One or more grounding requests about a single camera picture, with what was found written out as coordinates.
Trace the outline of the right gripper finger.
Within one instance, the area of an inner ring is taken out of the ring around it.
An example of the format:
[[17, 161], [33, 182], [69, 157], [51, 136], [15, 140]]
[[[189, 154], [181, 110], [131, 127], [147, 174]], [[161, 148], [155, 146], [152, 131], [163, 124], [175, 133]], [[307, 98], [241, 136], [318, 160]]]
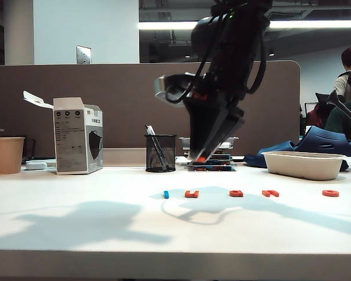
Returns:
[[209, 158], [226, 141], [231, 132], [234, 132], [244, 124], [243, 116], [244, 111], [239, 107], [229, 109], [227, 117], [223, 120], [222, 125], [203, 151], [203, 157]]
[[190, 151], [191, 160], [206, 160], [203, 151], [212, 140], [227, 116], [226, 105], [221, 99], [216, 106], [202, 106], [191, 103], [185, 106], [190, 115]]

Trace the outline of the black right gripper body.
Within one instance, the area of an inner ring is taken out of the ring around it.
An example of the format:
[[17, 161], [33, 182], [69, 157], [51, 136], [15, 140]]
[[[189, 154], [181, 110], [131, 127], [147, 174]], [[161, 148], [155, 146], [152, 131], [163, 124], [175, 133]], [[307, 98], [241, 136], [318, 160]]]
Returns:
[[216, 106], [218, 99], [227, 107], [234, 107], [246, 95], [246, 72], [238, 69], [212, 70], [203, 76], [185, 73], [185, 78], [188, 80], [187, 95], [183, 97], [186, 107], [191, 103]]

